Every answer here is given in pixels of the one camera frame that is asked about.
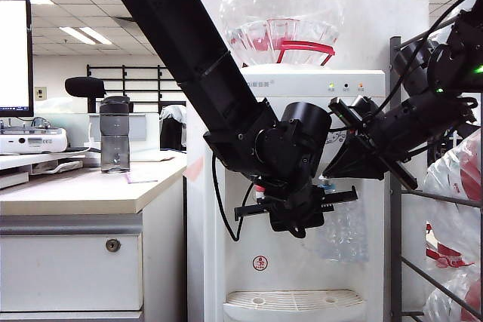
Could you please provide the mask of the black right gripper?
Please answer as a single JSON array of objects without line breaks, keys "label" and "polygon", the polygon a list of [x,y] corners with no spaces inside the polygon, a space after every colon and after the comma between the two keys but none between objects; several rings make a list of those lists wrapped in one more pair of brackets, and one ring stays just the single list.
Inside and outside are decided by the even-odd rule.
[{"label": "black right gripper", "polygon": [[408,133],[407,112],[397,108],[364,120],[377,110],[376,103],[368,97],[356,98],[351,106],[335,97],[329,108],[349,130],[345,142],[325,168],[325,176],[383,179],[390,172],[406,188],[417,188],[417,179],[401,165],[408,158],[408,151],[415,147]]}]

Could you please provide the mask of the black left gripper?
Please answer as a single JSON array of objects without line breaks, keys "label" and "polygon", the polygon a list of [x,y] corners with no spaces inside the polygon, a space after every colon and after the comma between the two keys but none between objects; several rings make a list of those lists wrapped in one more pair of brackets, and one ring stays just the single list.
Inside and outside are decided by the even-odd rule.
[{"label": "black left gripper", "polygon": [[355,201],[358,199],[355,186],[349,191],[328,192],[318,186],[307,186],[288,198],[278,198],[266,194],[257,199],[257,203],[235,208],[235,220],[242,216],[253,216],[261,213],[275,213],[276,211],[292,212],[299,210],[303,216],[311,216],[315,213],[334,211],[335,204]]}]

